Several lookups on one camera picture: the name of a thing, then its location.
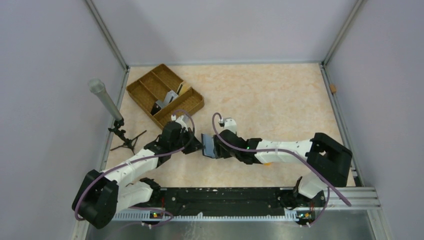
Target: black tripod stand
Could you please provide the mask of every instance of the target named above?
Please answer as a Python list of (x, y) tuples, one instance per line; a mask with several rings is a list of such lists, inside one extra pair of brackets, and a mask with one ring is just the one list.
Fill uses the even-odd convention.
[(119, 130), (119, 128), (122, 127), (123, 125), (124, 125), (124, 118), (122, 118), (119, 121), (115, 120), (115, 122), (113, 123), (114, 128), (108, 128), (109, 132), (114, 133), (115, 135), (117, 135), (123, 141), (122, 145), (119, 145), (117, 147), (112, 148), (111, 151), (118, 149), (118, 148), (127, 148), (127, 149), (130, 149), (132, 151), (132, 153), (135, 155), (136, 153), (134, 152), (134, 146), (136, 145), (139, 137), (141, 135), (143, 135), (145, 132), (147, 132), (147, 130), (144, 130), (142, 133), (138, 134), (133, 139), (128, 139), (124, 136), (126, 131), (125, 130)]

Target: gray microphone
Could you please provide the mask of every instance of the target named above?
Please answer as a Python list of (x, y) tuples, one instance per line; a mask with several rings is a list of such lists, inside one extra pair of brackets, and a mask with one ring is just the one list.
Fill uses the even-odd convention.
[(109, 111), (109, 113), (112, 114), (113, 118), (118, 122), (121, 121), (123, 117), (108, 92), (106, 92), (105, 84), (100, 81), (100, 79), (93, 78), (88, 81), (88, 86), (90, 87), (90, 92), (100, 99), (101, 103)]

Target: gray wall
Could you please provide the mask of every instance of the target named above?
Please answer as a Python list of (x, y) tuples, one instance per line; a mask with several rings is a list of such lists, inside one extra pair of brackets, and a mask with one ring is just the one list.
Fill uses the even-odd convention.
[(0, 239), (69, 239), (111, 119), (87, 81), (123, 70), (82, 0), (2, 0), (0, 53)]
[(395, 239), (422, 239), (424, 1), (370, 0), (329, 65), (366, 184)]
[(355, 0), (94, 0), (129, 65), (321, 61)]

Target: divided wooden organizer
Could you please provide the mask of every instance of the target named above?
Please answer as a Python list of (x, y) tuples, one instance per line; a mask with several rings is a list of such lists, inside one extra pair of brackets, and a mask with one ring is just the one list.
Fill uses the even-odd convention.
[(163, 101), (171, 90), (177, 92), (183, 80), (165, 64), (161, 64), (126, 87), (129, 96), (141, 109), (163, 129), (171, 120), (171, 114), (177, 109), (186, 110), (190, 115), (199, 111), (205, 105), (203, 96), (190, 87), (186, 92), (152, 115), (150, 112), (157, 100)]

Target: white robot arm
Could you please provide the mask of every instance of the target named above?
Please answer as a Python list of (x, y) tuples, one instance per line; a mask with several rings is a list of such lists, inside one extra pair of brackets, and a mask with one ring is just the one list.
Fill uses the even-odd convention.
[[(184, 118), (184, 116), (178, 119), (173, 117), (172, 121), (165, 125), (162, 134), (157, 139), (124, 161), (121, 167), (113, 167), (103, 172), (96, 170), (88, 172), (72, 203), (72, 209), (94, 227), (100, 229), (112, 220), (115, 213), (149, 201), (154, 189), (160, 188), (160, 186), (146, 178), (134, 184), (133, 181), (143, 173), (155, 169), (169, 160), (170, 153), (176, 150), (184, 147), (182, 152), (189, 154), (203, 148), (191, 129), (187, 127)], [(83, 192), (87, 189), (87, 194), (80, 200)], [(79, 209), (76, 209), (78, 202), (80, 202)]]
[[(223, 131), (219, 135), (227, 143), (241, 149), (266, 149), (268, 151), (242, 152), (228, 147), (216, 135), (202, 134), (202, 142), (205, 145), (202, 150), (204, 156), (216, 159), (235, 157), (246, 164), (275, 162), (303, 164), (292, 154), (277, 151), (278, 149), (285, 149), (307, 161), (334, 186), (346, 186), (352, 152), (324, 133), (316, 133), (312, 139), (292, 142), (269, 141), (261, 138), (244, 140), (237, 136), (237, 124), (234, 119), (223, 118), (219, 121), (219, 125), (223, 127)], [(298, 180), (295, 191), (308, 199), (312, 199), (326, 188), (327, 185), (311, 171)]]

